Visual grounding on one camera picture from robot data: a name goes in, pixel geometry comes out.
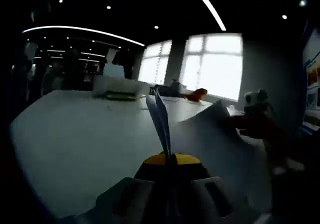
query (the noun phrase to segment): wall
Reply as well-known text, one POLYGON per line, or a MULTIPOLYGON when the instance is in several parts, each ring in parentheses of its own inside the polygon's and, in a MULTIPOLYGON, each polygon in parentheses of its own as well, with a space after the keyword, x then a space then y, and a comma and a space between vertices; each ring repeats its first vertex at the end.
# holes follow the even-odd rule
MULTIPOLYGON (((172 40, 164 81, 166 85, 169 85, 172 79, 179 78, 185 44, 186 40, 172 40)), ((142 53, 134 67, 135 79, 138 79, 141 58, 142 53)), ((265 89, 278 125, 289 133, 295 132, 302 122, 301 102, 305 99, 304 85, 302 85, 305 73, 301 61, 301 51, 290 43, 243 37, 243 69, 239 100, 223 102, 243 110, 246 92, 265 89)), ((204 100, 214 103, 219 98, 206 96, 204 100)))

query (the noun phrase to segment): ceiling light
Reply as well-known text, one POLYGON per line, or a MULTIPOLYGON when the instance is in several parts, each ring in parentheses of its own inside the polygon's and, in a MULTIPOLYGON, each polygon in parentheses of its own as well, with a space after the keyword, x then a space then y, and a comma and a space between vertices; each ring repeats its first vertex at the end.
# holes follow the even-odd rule
POLYGON ((307 0, 300 0, 299 6, 300 7, 305 7, 307 5, 307 0))
POLYGON ((220 16, 218 15, 218 12, 214 8, 214 6, 211 4, 211 2, 209 0, 202 0, 202 1, 206 5, 206 7, 209 9, 211 14, 214 16, 214 18, 215 18, 216 22, 218 23, 219 27, 221 28, 221 30, 226 31, 225 25, 223 24, 220 16))
POLYGON ((88 60, 88 59, 81 59, 81 58, 79 58, 79 60, 89 61, 89 62, 95 62, 95 63, 98 63, 98 62, 99 62, 98 60, 88 60))
POLYGON ((40 30, 40 29, 49 29, 49 28, 74 29, 74 30, 87 31, 87 32, 92 32, 92 33, 99 33, 99 34, 107 35, 107 36, 110 36, 110 37, 122 39, 122 40, 125 40, 125 41, 127 41, 127 42, 131 42, 131 43, 140 45, 140 46, 142 46, 142 47, 145 46, 144 44, 142 44, 142 43, 140 43, 140 42, 137 42, 137 41, 134 41, 134 40, 125 38, 125 37, 123 37, 123 36, 115 35, 115 34, 112 34, 112 33, 104 32, 104 31, 100 31, 100 30, 93 30, 93 29, 83 28, 83 27, 67 26, 67 25, 46 25, 46 26, 38 26, 38 27, 33 27, 33 28, 30 28, 30 29, 24 30, 22 33, 30 32, 30 31, 34 31, 34 30, 40 30))
POLYGON ((64 53, 64 52, 65 52, 65 50, 48 50, 48 52, 64 53))
POLYGON ((104 57, 104 55, 98 55, 98 54, 93 54, 93 53, 87 53, 87 52, 81 52, 81 54, 85 54, 85 55, 91 55, 91 56, 97 56, 97 57, 104 57))

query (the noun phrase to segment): ceiling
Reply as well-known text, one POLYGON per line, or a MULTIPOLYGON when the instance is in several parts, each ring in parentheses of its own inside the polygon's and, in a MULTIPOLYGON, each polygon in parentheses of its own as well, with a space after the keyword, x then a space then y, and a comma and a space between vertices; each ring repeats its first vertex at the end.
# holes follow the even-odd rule
MULTIPOLYGON (((299 1, 210 0, 227 32, 288 41, 301 39, 307 16, 315 5, 314 0, 308 0, 308 5, 302 8, 299 1), (287 15, 287 19, 282 19, 282 15, 287 15)), ((32 0, 26 10, 33 11, 34 22, 30 14, 25 15, 21 31, 49 25, 73 26, 122 36, 146 46, 168 39, 221 32, 202 0, 63 0, 62 3, 59 0, 32 0)), ((75 47, 81 52, 105 55, 112 45, 115 48, 143 48, 119 38, 83 30, 41 29, 23 35, 26 40, 38 44, 38 52, 75 47)))

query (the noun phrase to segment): window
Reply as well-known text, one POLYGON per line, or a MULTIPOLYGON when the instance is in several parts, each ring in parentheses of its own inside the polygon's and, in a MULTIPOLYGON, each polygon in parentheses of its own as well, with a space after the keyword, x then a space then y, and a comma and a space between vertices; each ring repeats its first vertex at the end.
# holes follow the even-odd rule
POLYGON ((171 40, 149 45, 143 53, 138 80, 162 85, 165 81, 171 40))
POLYGON ((243 41, 240 34, 191 36, 186 42, 180 82, 190 91, 238 101, 242 78, 243 41))

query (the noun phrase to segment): white table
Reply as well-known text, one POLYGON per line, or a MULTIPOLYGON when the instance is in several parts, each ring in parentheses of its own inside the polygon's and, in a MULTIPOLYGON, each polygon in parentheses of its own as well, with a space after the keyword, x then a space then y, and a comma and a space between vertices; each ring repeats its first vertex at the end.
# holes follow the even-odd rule
MULTIPOLYGON (((169 122, 184 121, 211 105, 163 98, 169 122)), ((12 123, 12 140, 26 177, 58 217, 76 215, 142 162, 162 151, 146 105, 92 98, 87 91, 56 90, 12 123)))

